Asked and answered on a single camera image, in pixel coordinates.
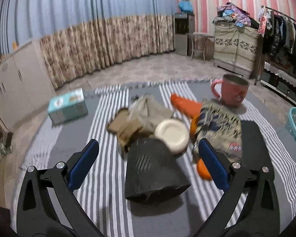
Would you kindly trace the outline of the small orange peel piece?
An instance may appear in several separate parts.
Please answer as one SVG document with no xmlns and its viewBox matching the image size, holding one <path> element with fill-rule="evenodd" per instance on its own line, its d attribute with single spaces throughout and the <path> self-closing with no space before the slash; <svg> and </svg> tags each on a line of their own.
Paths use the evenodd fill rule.
<svg viewBox="0 0 296 237">
<path fill-rule="evenodd" d="M 205 166 L 205 163 L 203 162 L 202 159 L 200 159 L 197 162 L 196 169 L 197 169 L 199 176 L 202 179 L 207 180 L 207 181 L 212 180 L 212 177 L 211 177 L 210 173 L 208 172 L 207 167 Z"/>
</svg>

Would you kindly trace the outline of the patterned snack wrapper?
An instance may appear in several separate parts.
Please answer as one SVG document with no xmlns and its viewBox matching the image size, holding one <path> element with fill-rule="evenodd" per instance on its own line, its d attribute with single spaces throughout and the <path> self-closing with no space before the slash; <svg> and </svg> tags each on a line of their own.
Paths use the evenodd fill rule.
<svg viewBox="0 0 296 237">
<path fill-rule="evenodd" d="M 241 120 L 218 101 L 202 101 L 195 127 L 196 141 L 207 139 L 212 147 L 223 153 L 230 162 L 242 160 Z"/>
</svg>

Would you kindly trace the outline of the orange peel half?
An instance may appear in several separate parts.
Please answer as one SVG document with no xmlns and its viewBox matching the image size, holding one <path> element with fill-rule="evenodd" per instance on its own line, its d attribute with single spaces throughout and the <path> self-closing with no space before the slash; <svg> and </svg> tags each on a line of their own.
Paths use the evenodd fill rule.
<svg viewBox="0 0 296 237">
<path fill-rule="evenodd" d="M 193 117 L 190 122 L 190 137 L 192 139 L 195 137 L 198 122 L 199 122 L 199 116 Z"/>
</svg>

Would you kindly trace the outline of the white round plastic lid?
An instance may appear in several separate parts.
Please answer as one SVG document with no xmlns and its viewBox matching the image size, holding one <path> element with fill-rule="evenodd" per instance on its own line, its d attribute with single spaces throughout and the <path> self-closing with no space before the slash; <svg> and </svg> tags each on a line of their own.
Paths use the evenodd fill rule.
<svg viewBox="0 0 296 237">
<path fill-rule="evenodd" d="M 178 119 L 165 119 L 155 129 L 154 136 L 162 140 L 173 155 L 186 150 L 189 143 L 189 131 Z"/>
</svg>

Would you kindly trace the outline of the orange plastic bag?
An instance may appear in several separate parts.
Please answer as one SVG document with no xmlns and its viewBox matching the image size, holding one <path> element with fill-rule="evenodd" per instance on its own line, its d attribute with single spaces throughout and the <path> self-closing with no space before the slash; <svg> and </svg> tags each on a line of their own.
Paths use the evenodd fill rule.
<svg viewBox="0 0 296 237">
<path fill-rule="evenodd" d="M 175 109 L 191 119 L 200 114 L 202 107 L 201 103 L 178 96 L 176 93 L 171 94 L 170 102 Z"/>
</svg>

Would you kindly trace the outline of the beige paper bag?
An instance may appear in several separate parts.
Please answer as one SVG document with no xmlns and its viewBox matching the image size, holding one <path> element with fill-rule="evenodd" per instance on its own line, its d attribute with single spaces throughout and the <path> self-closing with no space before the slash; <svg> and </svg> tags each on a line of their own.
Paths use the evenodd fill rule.
<svg viewBox="0 0 296 237">
<path fill-rule="evenodd" d="M 164 120 L 173 117 L 174 112 L 158 103 L 151 94 L 134 96 L 128 108 L 127 122 L 137 120 L 142 130 L 154 133 L 156 127 Z"/>
</svg>

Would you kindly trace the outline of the teal tissue box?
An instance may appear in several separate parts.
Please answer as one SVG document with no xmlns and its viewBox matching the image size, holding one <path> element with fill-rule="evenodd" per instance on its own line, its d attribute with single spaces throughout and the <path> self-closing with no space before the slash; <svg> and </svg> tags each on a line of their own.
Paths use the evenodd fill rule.
<svg viewBox="0 0 296 237">
<path fill-rule="evenodd" d="M 53 125 L 83 117 L 88 114 L 82 88 L 53 97 L 47 108 L 47 113 Z"/>
</svg>

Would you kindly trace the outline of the grey striped table cloth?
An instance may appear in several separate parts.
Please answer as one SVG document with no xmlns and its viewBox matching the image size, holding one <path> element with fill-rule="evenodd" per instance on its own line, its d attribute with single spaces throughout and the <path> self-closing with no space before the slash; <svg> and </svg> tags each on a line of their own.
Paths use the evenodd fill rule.
<svg viewBox="0 0 296 237">
<path fill-rule="evenodd" d="M 211 99 L 206 80 L 168 80 L 137 82 L 100 87 L 85 92 L 86 117 L 54 127 L 46 119 L 28 149 L 21 172 L 28 167 L 51 168 L 81 151 L 90 139 L 99 143 L 99 155 L 81 188 L 74 192 L 85 213 L 105 236 L 193 236 L 223 192 L 197 173 L 190 143 L 177 162 L 190 181 L 180 196 L 152 205 L 140 205 L 125 199 L 127 155 L 116 136 L 106 126 L 120 108 L 135 96 L 151 94 L 170 108 L 170 95 L 194 101 Z M 275 187 L 280 205 L 280 225 L 285 228 L 296 215 L 296 142 L 277 116 L 260 99 L 247 94 L 237 111 L 241 119 L 257 123 L 264 137 L 275 171 Z"/>
</svg>

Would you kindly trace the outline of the black power bank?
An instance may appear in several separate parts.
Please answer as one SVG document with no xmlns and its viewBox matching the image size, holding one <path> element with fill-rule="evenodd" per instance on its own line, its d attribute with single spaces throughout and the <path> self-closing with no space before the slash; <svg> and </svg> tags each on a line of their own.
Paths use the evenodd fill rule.
<svg viewBox="0 0 296 237">
<path fill-rule="evenodd" d="M 160 203 L 181 195 L 189 187 L 188 178 L 162 140 L 140 138 L 131 144 L 126 199 L 139 204 Z"/>
</svg>

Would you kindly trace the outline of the brown phone case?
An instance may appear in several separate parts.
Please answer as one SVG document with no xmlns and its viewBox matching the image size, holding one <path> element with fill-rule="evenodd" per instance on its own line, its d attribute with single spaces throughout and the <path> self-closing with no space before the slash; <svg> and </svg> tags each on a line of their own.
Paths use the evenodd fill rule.
<svg viewBox="0 0 296 237">
<path fill-rule="evenodd" d="M 134 142 L 135 135 L 143 128 L 143 124 L 138 119 L 129 119 L 128 117 L 128 108 L 121 108 L 106 125 L 106 130 L 116 135 L 124 152 L 129 151 L 129 146 Z"/>
</svg>

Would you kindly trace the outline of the pink metal mug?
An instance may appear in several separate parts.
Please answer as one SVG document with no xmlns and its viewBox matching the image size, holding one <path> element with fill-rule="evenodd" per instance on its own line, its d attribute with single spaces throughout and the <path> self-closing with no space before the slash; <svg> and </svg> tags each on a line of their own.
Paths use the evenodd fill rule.
<svg viewBox="0 0 296 237">
<path fill-rule="evenodd" d="M 211 83 L 212 94 L 226 106 L 233 108 L 241 106 L 248 89 L 249 82 L 233 74 L 225 74 L 222 79 L 216 79 Z"/>
</svg>

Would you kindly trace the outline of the white low cabinet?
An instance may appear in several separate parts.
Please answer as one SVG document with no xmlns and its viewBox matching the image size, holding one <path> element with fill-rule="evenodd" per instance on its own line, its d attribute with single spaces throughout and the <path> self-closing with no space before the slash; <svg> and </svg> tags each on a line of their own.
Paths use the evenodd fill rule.
<svg viewBox="0 0 296 237">
<path fill-rule="evenodd" d="M 37 41 L 29 41 L 0 64 L 0 120 L 12 130 L 49 104 L 55 89 Z"/>
</svg>

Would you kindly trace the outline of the cloth covered cabinet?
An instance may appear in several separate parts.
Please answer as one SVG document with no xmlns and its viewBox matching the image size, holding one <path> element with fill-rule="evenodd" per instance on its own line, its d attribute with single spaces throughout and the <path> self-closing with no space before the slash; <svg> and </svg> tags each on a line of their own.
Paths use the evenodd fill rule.
<svg viewBox="0 0 296 237">
<path fill-rule="evenodd" d="M 249 79 L 257 67 L 258 31 L 217 22 L 214 35 L 214 65 Z"/>
</svg>

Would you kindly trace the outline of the small side table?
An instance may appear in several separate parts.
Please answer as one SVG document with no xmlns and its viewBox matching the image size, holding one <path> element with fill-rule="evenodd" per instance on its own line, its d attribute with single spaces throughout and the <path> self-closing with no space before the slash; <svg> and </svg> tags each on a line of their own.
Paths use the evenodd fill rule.
<svg viewBox="0 0 296 237">
<path fill-rule="evenodd" d="M 188 40 L 191 41 L 191 55 L 190 59 L 193 60 L 195 53 L 203 56 L 203 62 L 206 62 L 207 45 L 210 39 L 213 39 L 213 33 L 193 32 L 188 34 Z"/>
</svg>

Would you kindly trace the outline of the clothes rack with garments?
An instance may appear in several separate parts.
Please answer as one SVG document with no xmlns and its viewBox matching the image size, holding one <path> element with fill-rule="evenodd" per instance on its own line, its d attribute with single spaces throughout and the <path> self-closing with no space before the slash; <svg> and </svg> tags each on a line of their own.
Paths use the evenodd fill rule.
<svg viewBox="0 0 296 237">
<path fill-rule="evenodd" d="M 261 55 L 255 84 L 260 82 L 296 105 L 296 20 L 263 5 L 258 35 Z"/>
</svg>

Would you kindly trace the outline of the blue floral curtain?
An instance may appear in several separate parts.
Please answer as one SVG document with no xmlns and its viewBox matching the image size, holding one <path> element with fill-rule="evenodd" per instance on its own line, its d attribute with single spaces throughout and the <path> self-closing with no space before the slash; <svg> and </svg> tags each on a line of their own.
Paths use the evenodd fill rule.
<svg viewBox="0 0 296 237">
<path fill-rule="evenodd" d="M 176 0 L 0 0 L 0 55 L 38 41 L 54 88 L 174 50 Z"/>
</svg>

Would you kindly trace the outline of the grey water dispenser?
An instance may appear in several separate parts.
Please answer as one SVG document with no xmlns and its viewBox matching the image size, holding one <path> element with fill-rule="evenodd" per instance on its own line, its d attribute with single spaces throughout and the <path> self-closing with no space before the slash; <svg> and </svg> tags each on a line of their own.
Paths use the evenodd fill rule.
<svg viewBox="0 0 296 237">
<path fill-rule="evenodd" d="M 175 52 L 190 56 L 192 52 L 191 36 L 195 32 L 195 15 L 191 12 L 176 13 L 175 20 Z"/>
</svg>

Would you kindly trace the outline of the pile of clothes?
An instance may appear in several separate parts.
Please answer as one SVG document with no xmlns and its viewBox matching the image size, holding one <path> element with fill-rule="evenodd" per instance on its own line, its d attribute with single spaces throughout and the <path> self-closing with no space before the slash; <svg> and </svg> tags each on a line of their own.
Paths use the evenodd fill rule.
<svg viewBox="0 0 296 237">
<path fill-rule="evenodd" d="M 213 23 L 228 22 L 234 23 L 237 27 L 251 27 L 258 29 L 259 24 L 256 20 L 250 17 L 250 14 L 233 3 L 226 3 L 217 7 L 217 16 L 214 18 Z"/>
</svg>

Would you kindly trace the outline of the blue water bottle cover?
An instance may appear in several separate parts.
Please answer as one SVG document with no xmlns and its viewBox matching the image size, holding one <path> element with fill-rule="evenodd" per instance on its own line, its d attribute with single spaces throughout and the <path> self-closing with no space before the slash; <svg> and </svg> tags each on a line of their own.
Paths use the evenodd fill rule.
<svg viewBox="0 0 296 237">
<path fill-rule="evenodd" d="M 178 8 L 182 13 L 194 13 L 192 4 L 190 1 L 182 0 L 178 3 Z"/>
</svg>

